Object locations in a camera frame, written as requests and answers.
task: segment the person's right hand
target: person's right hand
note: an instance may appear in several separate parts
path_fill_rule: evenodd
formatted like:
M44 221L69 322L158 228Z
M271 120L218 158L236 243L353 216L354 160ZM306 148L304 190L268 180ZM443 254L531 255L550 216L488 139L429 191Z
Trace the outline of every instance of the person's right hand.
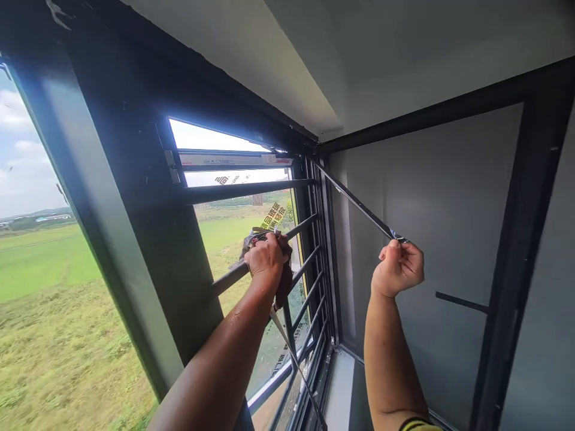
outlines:
M400 244L397 239L392 239L383 247L379 259L381 263L371 279L372 293L395 298L399 292L418 285L424 279L423 252L411 242Z
M252 277L269 276L279 283L282 267L288 257L282 253L282 248L273 233L265 234L265 241L258 241L244 256L244 261L250 268Z

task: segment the forearm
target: forearm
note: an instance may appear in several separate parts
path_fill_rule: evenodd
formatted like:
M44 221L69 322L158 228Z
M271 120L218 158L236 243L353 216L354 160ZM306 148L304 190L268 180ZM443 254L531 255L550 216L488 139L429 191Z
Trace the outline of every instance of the forearm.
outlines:
M275 289L270 285L278 283L273 277L252 279L172 386L149 429L233 428L273 303Z
M365 375L372 415L428 410L395 299L372 292L365 322Z

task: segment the sleeve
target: sleeve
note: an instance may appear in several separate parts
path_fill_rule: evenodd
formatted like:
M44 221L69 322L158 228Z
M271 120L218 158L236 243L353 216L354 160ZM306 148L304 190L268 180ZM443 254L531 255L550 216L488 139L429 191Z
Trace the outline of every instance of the sleeve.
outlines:
M412 417L403 422L400 431L441 431L441 428L430 424L425 419Z

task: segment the green field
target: green field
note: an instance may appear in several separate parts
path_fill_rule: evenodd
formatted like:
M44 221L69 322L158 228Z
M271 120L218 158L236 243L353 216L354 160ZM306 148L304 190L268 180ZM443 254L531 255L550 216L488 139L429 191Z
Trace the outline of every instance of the green field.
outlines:
M272 198L286 205L289 194ZM229 271L243 238L262 223L273 203L264 202L196 209L215 278ZM247 275L221 295L224 314L249 282ZM290 303L302 301L297 295ZM270 377L283 347L268 325L248 396ZM0 429L140 430L155 406L79 226L0 236Z
M0 302L97 278L98 265L77 224L0 238Z

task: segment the window hinge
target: window hinge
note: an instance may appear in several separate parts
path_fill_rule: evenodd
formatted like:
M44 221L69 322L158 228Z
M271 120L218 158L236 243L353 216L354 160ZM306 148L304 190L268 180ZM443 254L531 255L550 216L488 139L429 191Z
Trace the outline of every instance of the window hinge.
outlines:
M168 167L170 169L170 175L172 176L172 183L180 184L180 175L175 167L174 153L171 150L164 150L164 155L166 156L166 162L168 162Z

